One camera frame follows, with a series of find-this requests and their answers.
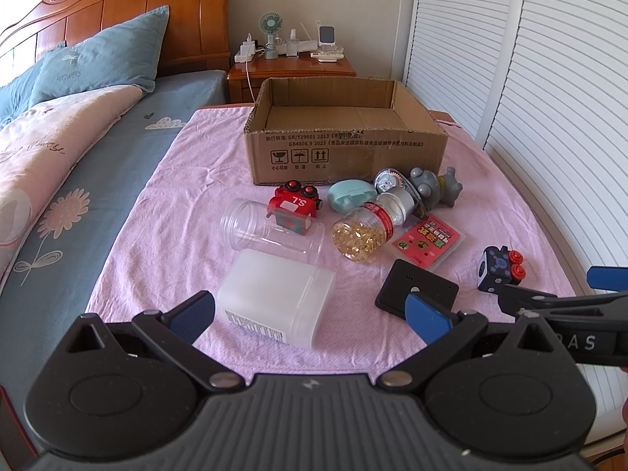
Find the black toy train car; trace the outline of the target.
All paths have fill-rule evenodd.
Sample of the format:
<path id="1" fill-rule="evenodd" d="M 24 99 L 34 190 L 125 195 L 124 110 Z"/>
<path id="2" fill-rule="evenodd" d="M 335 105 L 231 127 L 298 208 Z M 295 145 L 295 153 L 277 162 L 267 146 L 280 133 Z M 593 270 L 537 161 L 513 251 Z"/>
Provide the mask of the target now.
<path id="1" fill-rule="evenodd" d="M 507 246 L 485 248 L 478 268 L 478 289 L 497 294 L 504 285 L 519 285 L 526 277 L 523 262 L 523 254 Z"/>

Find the black device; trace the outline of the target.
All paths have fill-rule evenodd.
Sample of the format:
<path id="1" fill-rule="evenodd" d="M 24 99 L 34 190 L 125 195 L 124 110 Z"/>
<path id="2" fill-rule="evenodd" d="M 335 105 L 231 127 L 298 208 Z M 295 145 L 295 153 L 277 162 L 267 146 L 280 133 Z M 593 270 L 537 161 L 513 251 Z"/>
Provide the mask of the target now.
<path id="1" fill-rule="evenodd" d="M 405 300 L 410 294 L 424 294 L 446 309 L 453 307 L 459 286 L 403 259 L 396 259 L 375 298 L 375 306 L 405 320 Z"/>

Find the pink card pack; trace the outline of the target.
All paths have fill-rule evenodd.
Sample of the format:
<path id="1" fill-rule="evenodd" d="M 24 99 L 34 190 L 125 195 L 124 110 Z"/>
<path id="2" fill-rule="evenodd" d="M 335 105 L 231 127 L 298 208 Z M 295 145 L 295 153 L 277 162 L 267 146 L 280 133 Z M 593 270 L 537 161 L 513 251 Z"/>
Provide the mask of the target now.
<path id="1" fill-rule="evenodd" d="M 425 219 L 408 220 L 384 245 L 384 251 L 416 267 L 432 270 L 456 250 L 464 238 L 454 226 L 429 215 Z"/>

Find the white translucent plastic container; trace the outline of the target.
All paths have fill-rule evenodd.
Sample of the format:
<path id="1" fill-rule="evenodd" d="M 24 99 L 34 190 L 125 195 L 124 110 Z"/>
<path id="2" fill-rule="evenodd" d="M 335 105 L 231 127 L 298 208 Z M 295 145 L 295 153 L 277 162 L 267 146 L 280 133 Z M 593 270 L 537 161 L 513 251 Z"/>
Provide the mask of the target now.
<path id="1" fill-rule="evenodd" d="M 247 249 L 220 285 L 217 312 L 249 332 L 311 349 L 334 283 L 328 269 Z"/>

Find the fish oil capsule bottle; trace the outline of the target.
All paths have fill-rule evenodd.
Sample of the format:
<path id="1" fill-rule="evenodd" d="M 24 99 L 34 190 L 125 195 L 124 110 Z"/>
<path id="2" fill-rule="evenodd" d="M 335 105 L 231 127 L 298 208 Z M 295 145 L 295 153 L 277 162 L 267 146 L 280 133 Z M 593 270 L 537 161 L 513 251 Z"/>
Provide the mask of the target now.
<path id="1" fill-rule="evenodd" d="M 368 261 L 392 238 L 415 207 L 415 198 L 401 187 L 381 192 L 335 222 L 332 243 L 350 261 Z"/>

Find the clear plastic jar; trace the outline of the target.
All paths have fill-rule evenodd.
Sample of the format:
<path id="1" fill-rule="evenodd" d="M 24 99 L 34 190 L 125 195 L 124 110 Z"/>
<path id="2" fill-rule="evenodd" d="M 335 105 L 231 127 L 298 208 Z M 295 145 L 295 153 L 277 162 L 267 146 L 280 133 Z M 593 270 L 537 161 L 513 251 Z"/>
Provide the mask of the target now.
<path id="1" fill-rule="evenodd" d="M 267 204 L 241 198 L 232 201 L 220 218 L 224 244 L 235 251 L 250 249 L 315 265 L 326 235 L 323 222 L 314 218 L 308 233 L 300 235 L 277 225 L 274 216 L 268 217 Z"/>

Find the silver tape measure gadget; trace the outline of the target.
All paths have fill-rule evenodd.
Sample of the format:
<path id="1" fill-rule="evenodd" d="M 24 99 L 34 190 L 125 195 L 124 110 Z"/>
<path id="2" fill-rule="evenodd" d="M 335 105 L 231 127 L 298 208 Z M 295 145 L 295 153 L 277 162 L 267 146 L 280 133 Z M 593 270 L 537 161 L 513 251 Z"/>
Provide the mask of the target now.
<path id="1" fill-rule="evenodd" d="M 408 192 L 414 201 L 413 215 L 419 219 L 425 219 L 428 216 L 428 210 L 418 190 L 410 180 L 397 169 L 384 168 L 380 170 L 375 176 L 374 185 L 378 194 L 381 194 L 381 192 L 389 192 L 394 188 L 402 188 Z"/>

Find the teal oval case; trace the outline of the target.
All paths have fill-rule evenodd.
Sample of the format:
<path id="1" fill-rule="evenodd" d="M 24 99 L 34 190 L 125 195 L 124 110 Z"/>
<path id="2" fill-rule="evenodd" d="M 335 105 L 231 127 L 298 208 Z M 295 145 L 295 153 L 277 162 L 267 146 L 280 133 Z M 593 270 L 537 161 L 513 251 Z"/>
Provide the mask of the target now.
<path id="1" fill-rule="evenodd" d="M 377 196 L 371 183 L 362 180 L 344 180 L 334 183 L 328 191 L 328 204 L 338 214 L 348 214 Z"/>

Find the red toy train car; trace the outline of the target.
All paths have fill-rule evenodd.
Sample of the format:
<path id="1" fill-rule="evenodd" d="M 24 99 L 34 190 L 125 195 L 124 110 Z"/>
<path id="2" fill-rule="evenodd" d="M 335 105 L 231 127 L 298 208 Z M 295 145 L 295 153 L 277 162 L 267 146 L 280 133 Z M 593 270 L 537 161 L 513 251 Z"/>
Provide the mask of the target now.
<path id="1" fill-rule="evenodd" d="M 267 216 L 274 216 L 282 228 L 305 235 L 322 205 L 315 186 L 290 180 L 275 189 L 267 204 Z"/>

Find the pink table cloth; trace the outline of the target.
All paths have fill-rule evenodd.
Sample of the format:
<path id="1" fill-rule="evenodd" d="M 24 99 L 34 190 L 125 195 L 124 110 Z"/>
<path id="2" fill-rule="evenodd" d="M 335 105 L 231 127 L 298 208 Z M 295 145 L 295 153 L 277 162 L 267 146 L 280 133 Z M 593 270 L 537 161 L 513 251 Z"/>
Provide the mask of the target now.
<path id="1" fill-rule="evenodd" d="M 87 308 L 104 321 L 128 321 L 139 312 L 171 309 L 201 290 L 217 292 L 237 252 L 221 236 L 220 219 L 236 199 L 266 203 L 274 192 L 251 181 L 244 126 L 248 106 L 196 112 L 179 132 L 139 194 L 104 263 Z M 463 189 L 438 217 L 462 236 L 435 272 L 459 287 L 457 309 L 502 319 L 493 294 L 477 287 L 485 248 L 506 246 L 523 254 L 524 285 L 560 297 L 573 294 L 541 225 L 504 174 L 471 135 L 449 123 L 444 155 Z M 401 319 L 375 304 L 392 255 L 377 251 L 355 263 L 338 253 L 330 231 L 336 216 L 319 212 L 310 238 L 314 264 L 335 275 L 311 349 L 299 349 L 217 319 L 196 345 L 245 378 L 256 373 L 378 375 L 422 346 Z"/>

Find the blue bed sheet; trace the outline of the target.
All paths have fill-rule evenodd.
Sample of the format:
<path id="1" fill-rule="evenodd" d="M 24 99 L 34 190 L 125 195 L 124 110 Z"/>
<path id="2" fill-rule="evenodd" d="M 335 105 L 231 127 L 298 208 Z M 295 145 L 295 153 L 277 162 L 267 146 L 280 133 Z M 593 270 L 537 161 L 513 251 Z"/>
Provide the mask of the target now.
<path id="1" fill-rule="evenodd" d="M 226 102 L 226 75 L 157 79 L 86 153 L 22 246 L 1 293 L 1 384 L 15 411 L 76 316 L 137 196 L 198 108 Z"/>

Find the pink floral quilt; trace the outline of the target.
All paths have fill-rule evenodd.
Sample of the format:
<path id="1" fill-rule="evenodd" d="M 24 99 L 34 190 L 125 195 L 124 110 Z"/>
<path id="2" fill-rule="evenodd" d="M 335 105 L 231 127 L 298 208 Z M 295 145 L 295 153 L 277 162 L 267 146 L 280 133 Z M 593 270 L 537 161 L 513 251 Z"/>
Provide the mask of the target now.
<path id="1" fill-rule="evenodd" d="M 136 86 L 39 102 L 1 129 L 1 279 L 82 157 L 142 99 Z"/>

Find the brown cardboard box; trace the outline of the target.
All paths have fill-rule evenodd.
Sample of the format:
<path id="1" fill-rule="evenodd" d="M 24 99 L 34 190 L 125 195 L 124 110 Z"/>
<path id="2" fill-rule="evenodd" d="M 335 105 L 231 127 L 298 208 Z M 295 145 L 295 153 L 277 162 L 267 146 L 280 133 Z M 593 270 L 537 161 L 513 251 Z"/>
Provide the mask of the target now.
<path id="1" fill-rule="evenodd" d="M 371 181 L 387 167 L 438 171 L 448 135 L 398 81 L 274 78 L 244 128 L 257 185 Z"/>

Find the blue pillow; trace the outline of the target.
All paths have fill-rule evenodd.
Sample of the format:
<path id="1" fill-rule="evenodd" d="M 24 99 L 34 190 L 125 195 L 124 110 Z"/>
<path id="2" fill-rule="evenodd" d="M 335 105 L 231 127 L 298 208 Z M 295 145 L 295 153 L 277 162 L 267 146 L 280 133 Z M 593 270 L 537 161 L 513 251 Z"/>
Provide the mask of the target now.
<path id="1" fill-rule="evenodd" d="M 1 87 L 6 126 L 39 102 L 115 85 L 154 91 L 169 7 L 162 5 L 73 46 L 59 44 Z"/>

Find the white remote control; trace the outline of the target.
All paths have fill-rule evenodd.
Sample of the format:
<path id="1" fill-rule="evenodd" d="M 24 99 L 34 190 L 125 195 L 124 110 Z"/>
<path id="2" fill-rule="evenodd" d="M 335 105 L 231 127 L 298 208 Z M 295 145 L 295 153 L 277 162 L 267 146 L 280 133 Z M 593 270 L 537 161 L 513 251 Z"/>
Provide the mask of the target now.
<path id="1" fill-rule="evenodd" d="M 337 63 L 344 60 L 345 54 L 342 47 L 323 45 L 312 51 L 311 57 L 318 63 Z"/>

